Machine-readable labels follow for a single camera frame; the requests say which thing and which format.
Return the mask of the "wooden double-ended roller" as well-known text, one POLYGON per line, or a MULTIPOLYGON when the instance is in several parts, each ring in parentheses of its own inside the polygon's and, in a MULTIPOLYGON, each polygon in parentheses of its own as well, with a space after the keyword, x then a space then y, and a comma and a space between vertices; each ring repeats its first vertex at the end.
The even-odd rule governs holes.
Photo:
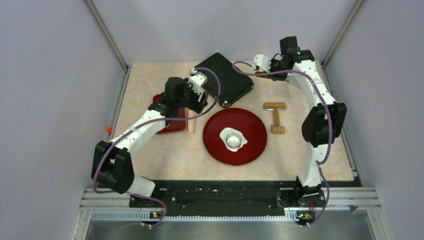
POLYGON ((264 102, 262 108, 265 111, 272 111, 273 123, 270 126, 270 132, 276 135, 284 135, 286 129, 281 125, 279 111, 286 110, 285 102, 264 102))

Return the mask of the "white dough ball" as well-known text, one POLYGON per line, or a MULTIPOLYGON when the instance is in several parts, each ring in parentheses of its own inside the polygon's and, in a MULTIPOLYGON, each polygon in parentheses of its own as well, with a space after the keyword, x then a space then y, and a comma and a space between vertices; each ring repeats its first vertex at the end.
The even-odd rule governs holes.
POLYGON ((226 140, 226 136, 227 136, 228 134, 231 134, 231 133, 236 133, 236 134, 238 134, 238 135, 240 135, 240 136, 241 136, 241 138, 242 138, 242 144, 241 144, 241 147, 240 147, 239 149, 241 149, 244 145, 246 145, 246 144, 248 143, 248 140, 246 139, 246 137, 243 135, 243 133, 242 133, 241 131, 236 130, 236 129, 231 128, 231 127, 225 127, 225 128, 224 128, 224 129, 220 132, 219 137, 220 137, 220 138, 221 138, 221 140, 223 141, 223 143, 224 143, 225 147, 226 147, 229 151, 231 151, 231 152, 237 152, 239 149, 229 149, 229 148, 227 147, 227 145, 226 145, 226 142, 225 142, 225 140, 226 140))

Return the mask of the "clear glass cup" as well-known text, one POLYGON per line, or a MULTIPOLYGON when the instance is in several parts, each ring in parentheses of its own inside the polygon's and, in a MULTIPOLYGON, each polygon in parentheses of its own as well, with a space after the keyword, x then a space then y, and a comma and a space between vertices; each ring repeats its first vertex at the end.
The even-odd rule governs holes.
POLYGON ((231 150, 237 150, 242 145, 242 138, 237 133, 230 133, 225 138, 226 146, 231 150))

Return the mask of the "round red tray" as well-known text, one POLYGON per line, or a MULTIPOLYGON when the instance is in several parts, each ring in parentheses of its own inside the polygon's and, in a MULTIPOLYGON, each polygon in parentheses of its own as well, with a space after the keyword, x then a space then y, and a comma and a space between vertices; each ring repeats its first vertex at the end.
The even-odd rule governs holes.
POLYGON ((255 161, 267 146, 267 129, 261 119, 242 108, 227 108, 218 111, 206 122, 202 142, 206 151, 217 161, 241 166, 255 161), (224 128, 233 128, 243 133, 248 143, 237 152, 228 150, 220 138, 224 128))

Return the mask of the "metal scraper wooden handle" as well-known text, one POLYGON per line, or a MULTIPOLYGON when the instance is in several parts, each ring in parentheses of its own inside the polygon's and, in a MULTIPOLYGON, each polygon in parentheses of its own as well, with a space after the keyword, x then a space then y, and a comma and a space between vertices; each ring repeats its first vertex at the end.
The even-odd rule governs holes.
POLYGON ((263 74, 264 72, 261 71, 256 71, 254 73, 254 75, 256 77, 259 78, 266 78, 266 79, 270 79, 274 82, 285 82, 291 86, 294 86, 298 89, 301 89, 300 84, 298 83, 297 79, 295 78, 295 76, 292 73, 279 73, 279 74, 272 74, 272 75, 261 75, 259 76, 259 74, 263 74))

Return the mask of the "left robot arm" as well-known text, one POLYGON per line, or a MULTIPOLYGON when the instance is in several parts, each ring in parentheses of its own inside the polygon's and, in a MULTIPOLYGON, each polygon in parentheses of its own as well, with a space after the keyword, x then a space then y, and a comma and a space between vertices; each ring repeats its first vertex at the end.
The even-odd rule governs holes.
POLYGON ((201 114, 207 106, 208 93, 203 86, 207 77, 197 73, 189 78, 170 77, 164 92, 132 126, 118 137, 101 140, 94 149, 91 177, 93 189, 100 184, 106 193, 140 195, 149 207, 160 202, 156 184, 145 177, 136 176, 132 158, 157 132, 172 122, 180 122, 179 111, 188 108, 201 114))

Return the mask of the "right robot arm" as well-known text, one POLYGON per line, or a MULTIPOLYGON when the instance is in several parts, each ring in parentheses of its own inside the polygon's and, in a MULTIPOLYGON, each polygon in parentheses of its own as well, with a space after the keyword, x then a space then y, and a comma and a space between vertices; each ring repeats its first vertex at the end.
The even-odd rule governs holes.
POLYGON ((285 37, 279 44, 282 58, 271 59, 269 78, 301 89, 309 108, 301 125, 302 137, 307 143, 305 161, 293 190, 294 202, 307 206, 320 195, 323 180, 320 170, 329 158, 332 144, 341 134, 347 106, 329 93, 318 74, 312 52, 302 50, 296 36, 285 37))

